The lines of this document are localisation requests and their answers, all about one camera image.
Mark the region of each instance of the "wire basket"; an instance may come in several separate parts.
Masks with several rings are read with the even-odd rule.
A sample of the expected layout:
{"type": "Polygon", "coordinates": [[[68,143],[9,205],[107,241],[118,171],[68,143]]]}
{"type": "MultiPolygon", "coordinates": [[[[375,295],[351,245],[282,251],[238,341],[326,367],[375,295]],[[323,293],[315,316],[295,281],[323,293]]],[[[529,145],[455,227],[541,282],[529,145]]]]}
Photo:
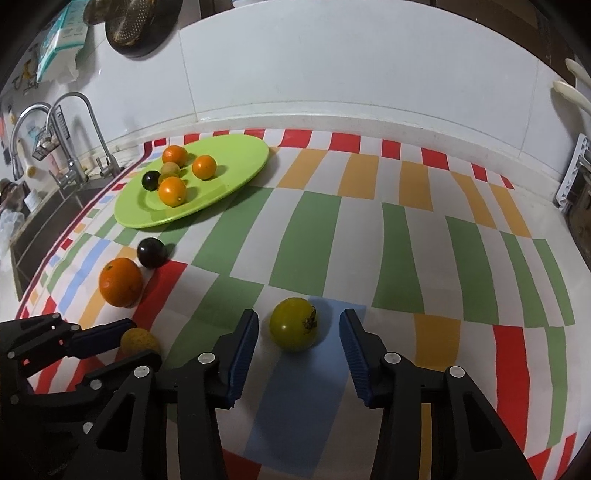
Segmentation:
{"type": "MultiPolygon", "coordinates": [[[[68,130],[66,119],[64,118],[64,113],[61,111],[61,106],[58,106],[56,108],[55,118],[57,121],[57,127],[60,129],[63,139],[69,139],[70,131],[68,130]]],[[[35,137],[35,148],[33,149],[32,153],[33,158],[35,160],[43,160],[46,156],[48,156],[51,152],[53,152],[57,147],[60,146],[60,143],[58,141],[52,141],[55,134],[56,132],[52,122],[49,122],[49,134],[47,133],[45,127],[41,128],[41,130],[35,137]]]]}

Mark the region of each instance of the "dark round fruit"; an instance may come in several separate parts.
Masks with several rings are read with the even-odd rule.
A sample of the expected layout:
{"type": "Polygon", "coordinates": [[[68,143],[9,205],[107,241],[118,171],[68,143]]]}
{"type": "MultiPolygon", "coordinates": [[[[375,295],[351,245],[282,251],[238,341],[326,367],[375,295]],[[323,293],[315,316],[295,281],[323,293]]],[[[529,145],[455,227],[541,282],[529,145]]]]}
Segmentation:
{"type": "Polygon", "coordinates": [[[156,170],[150,170],[144,173],[142,177],[142,187],[149,192],[158,190],[158,179],[160,178],[160,172],[156,170]]]}
{"type": "Polygon", "coordinates": [[[166,247],[157,238],[144,238],[138,244],[138,260],[146,268],[158,268],[168,259],[166,247]]]}

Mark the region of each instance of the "tablecloth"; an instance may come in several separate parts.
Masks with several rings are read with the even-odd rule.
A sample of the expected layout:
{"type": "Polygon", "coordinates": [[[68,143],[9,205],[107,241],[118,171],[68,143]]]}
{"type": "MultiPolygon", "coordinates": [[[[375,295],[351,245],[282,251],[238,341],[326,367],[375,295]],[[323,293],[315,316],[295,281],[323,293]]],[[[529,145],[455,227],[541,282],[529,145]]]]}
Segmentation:
{"type": "MultiPolygon", "coordinates": [[[[165,367],[174,367],[254,308],[261,334],[242,399],[217,415],[230,478],[369,477],[381,412],[355,395],[337,328],[345,308],[419,366],[462,366],[539,478],[566,467],[579,419],[576,323],[553,252],[533,234],[510,179],[426,148],[338,132],[220,131],[144,150],[52,249],[20,316],[57,311],[84,328],[130,317],[151,329],[165,367]],[[228,133],[270,147],[248,185],[158,228],[117,224],[118,191],[166,146],[228,133]],[[176,246],[171,261],[142,270],[139,305],[106,304],[100,269],[115,257],[135,259],[148,236],[176,246]],[[274,306],[292,296],[314,304],[322,340],[297,355],[281,352],[266,328],[274,306]]],[[[31,383],[38,393],[71,390],[115,358],[65,358],[31,383]]],[[[428,478],[428,429],[422,451],[428,478]]]]}

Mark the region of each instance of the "green plate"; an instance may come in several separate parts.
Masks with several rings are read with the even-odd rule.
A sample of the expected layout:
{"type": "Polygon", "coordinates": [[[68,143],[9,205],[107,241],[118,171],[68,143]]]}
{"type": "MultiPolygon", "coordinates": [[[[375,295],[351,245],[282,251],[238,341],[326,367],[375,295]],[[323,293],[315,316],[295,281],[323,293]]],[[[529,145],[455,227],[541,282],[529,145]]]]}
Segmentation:
{"type": "MultiPolygon", "coordinates": [[[[265,166],[269,147],[263,140],[250,135],[220,135],[184,146],[189,153],[181,178],[187,185],[187,200],[178,207],[168,207],[158,198],[158,192],[142,187],[142,174],[136,175],[120,192],[115,203],[115,219],[130,228],[163,225],[190,215],[223,199],[242,187],[265,166]],[[199,180],[191,172],[191,164],[199,155],[211,155],[217,162],[215,176],[199,180]]],[[[142,172],[158,170],[162,157],[154,160],[142,172]]]]}

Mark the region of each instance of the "green tomato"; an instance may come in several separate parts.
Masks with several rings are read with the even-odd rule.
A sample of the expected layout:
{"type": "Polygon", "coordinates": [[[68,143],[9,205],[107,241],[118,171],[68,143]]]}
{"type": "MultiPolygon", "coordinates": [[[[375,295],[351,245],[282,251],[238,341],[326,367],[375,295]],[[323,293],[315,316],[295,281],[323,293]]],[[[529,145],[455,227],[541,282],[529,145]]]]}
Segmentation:
{"type": "Polygon", "coordinates": [[[316,309],[298,297],[280,302],[269,321],[273,341],[283,350],[301,352],[314,345],[318,334],[316,309]]]}

